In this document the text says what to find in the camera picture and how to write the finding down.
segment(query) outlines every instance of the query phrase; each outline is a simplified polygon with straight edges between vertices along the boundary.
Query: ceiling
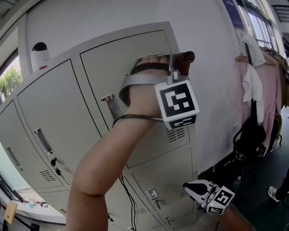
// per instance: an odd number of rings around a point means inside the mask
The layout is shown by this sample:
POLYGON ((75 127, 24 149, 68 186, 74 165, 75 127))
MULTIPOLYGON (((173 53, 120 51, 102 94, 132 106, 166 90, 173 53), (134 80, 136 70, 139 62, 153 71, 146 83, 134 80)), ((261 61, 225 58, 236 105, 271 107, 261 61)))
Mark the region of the ceiling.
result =
POLYGON ((0 0, 0 19, 2 19, 19 0, 0 0))

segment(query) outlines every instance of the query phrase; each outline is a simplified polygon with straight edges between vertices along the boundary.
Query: white garment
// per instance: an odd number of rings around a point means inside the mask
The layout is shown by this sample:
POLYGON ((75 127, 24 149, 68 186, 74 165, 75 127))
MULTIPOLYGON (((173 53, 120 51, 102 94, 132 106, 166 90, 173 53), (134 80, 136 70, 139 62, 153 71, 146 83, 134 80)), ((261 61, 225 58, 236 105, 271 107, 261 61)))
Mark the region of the white garment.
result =
POLYGON ((262 123, 264 121, 264 98, 263 98, 263 84, 255 70, 250 64, 247 66, 247 72, 242 82, 245 90, 243 103, 251 104, 251 99, 256 101, 257 121, 262 123))
POLYGON ((259 48, 259 45, 257 43, 257 41, 253 38, 252 35, 246 34, 245 36, 243 36, 241 38, 241 43, 239 46, 239 51, 244 55, 244 56, 248 56, 247 52, 246 52, 246 47, 245 44, 247 43, 248 47, 249 47, 249 52, 250 52, 250 56, 252 59, 252 64, 253 67, 257 67, 260 66, 262 64, 264 64, 265 58, 261 52, 261 49, 259 48))

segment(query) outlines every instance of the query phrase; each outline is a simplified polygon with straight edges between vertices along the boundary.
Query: cable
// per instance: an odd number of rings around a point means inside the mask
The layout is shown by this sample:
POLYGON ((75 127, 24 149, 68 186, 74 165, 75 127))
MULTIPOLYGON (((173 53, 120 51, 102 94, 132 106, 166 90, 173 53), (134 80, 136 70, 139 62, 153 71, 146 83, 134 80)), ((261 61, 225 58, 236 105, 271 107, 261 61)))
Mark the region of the cable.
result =
POLYGON ((220 221, 217 223, 217 226, 216 226, 216 229, 215 229, 215 231, 217 231, 219 223, 220 223, 220 221))
POLYGON ((133 230, 136 231, 136 223, 137 222, 135 223, 135 214, 134 214, 134 219, 132 219, 133 208, 134 208, 134 211, 135 211, 135 205, 136 205, 135 200, 132 198, 130 192, 128 191, 128 189, 127 189, 127 187, 125 185, 122 173, 121 173, 121 175, 118 178, 121 181, 121 184, 124 187, 128 197, 130 199, 130 202, 131 202, 131 225, 132 225, 133 230))
POLYGON ((157 117, 151 117, 148 115, 132 115, 132 114, 126 114, 126 115, 122 115, 121 117, 119 117, 118 119, 116 119, 113 122, 114 126, 118 121, 122 120, 122 119, 144 119, 144 120, 151 120, 151 121, 156 121, 156 122, 163 122, 162 118, 157 118, 157 117))

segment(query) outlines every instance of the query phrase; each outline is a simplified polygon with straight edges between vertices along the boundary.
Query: hand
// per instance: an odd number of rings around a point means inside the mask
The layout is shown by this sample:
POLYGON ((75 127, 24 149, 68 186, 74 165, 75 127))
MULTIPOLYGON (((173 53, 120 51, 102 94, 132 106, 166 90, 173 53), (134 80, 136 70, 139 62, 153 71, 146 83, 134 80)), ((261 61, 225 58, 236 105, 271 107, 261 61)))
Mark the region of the hand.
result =
MULTIPOLYGON (((143 63, 167 63, 167 57, 145 57, 138 64, 143 63)), ((165 70, 148 69, 141 71, 137 74, 153 74, 164 78, 164 82, 167 81, 166 77, 168 72, 165 70)), ((127 114, 139 114, 146 116, 159 117, 161 115, 158 105, 158 99, 154 89, 154 85, 135 85, 130 88, 131 105, 128 108, 127 114)))
MULTIPOLYGON (((175 59, 175 68, 179 70, 181 75, 188 76, 190 63, 195 59, 195 54, 191 51, 180 53, 175 59)), ((144 57, 138 64, 143 63, 166 63, 169 60, 167 57, 144 57)), ((167 81, 168 72, 164 70, 148 69, 138 72, 137 74, 153 74, 160 78, 165 78, 167 81)), ((135 85, 130 88, 131 104, 128 108, 127 114, 139 114, 146 116, 160 117, 161 112, 158 105, 158 99, 154 89, 154 85, 135 85)))

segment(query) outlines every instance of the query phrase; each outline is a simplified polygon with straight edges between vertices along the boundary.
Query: pink garment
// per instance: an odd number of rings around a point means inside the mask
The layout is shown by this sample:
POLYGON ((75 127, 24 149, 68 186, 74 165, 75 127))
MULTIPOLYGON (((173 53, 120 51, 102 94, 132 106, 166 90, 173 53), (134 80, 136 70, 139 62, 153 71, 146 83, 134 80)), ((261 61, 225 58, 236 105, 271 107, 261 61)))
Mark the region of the pink garment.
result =
MULTIPOLYGON (((237 68, 239 70, 239 78, 236 89, 237 97, 237 115, 238 115, 238 127, 239 129, 250 117, 251 107, 248 103, 243 103, 244 89, 242 87, 242 81, 247 72, 248 63, 237 62, 237 68)), ((275 109, 277 108, 278 114, 281 113, 281 83, 280 73, 278 66, 269 66, 266 64, 255 67, 256 72, 263 85, 263 98, 264 98, 264 122, 261 124, 264 126, 266 132, 266 138, 263 145, 266 147, 266 151, 270 144, 271 131, 273 129, 275 109)))

